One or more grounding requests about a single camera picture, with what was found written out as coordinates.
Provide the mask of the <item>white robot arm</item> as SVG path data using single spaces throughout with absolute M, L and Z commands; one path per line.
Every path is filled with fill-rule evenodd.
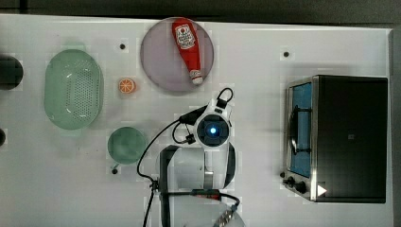
M 158 157 L 163 227 L 245 227 L 239 200 L 221 201 L 236 168 L 231 111 L 218 97 L 178 119 L 194 130 L 184 146 L 170 145 Z

